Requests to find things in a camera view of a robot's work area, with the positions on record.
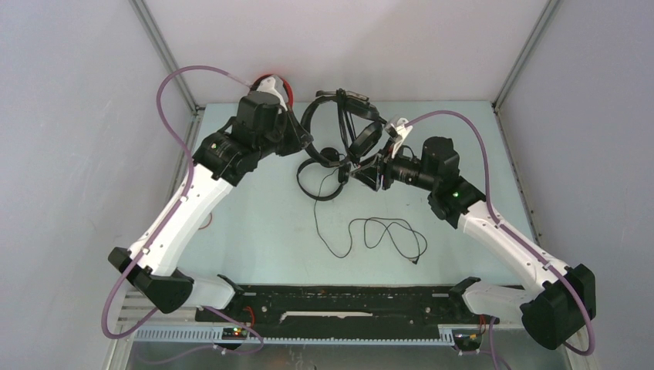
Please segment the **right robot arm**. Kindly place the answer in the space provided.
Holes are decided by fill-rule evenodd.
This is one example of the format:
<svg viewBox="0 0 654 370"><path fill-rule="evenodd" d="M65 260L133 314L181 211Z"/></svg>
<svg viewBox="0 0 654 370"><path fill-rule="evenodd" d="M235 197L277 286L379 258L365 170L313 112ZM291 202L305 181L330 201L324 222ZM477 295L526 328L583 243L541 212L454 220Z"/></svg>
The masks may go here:
<svg viewBox="0 0 654 370"><path fill-rule="evenodd" d="M428 191L435 216L484 245L519 280L508 288L469 277L450 292L453 319L476 315L520 321L542 347L555 350L596 316L595 275L585 265L571 267L526 238L488 203L487 196L460 175L452 140L434 136L421 157L392 148L363 160L350 176L373 190L394 182Z"/></svg>

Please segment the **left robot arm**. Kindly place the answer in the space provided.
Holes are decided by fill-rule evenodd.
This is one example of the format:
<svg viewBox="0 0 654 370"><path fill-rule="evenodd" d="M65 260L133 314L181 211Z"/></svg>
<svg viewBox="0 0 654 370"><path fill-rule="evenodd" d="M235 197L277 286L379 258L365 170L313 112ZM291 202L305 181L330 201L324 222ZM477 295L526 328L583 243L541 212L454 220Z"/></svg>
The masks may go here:
<svg viewBox="0 0 654 370"><path fill-rule="evenodd" d="M241 98L228 122L229 133L215 132L202 140L192 156L193 174L185 177L145 235L109 254L108 261L163 314L210 306L225 321L241 317L244 301L235 294L235 284L222 275L185 274L178 261L208 214L260 160L272 153L297 153L308 140L285 104L269 92Z"/></svg>

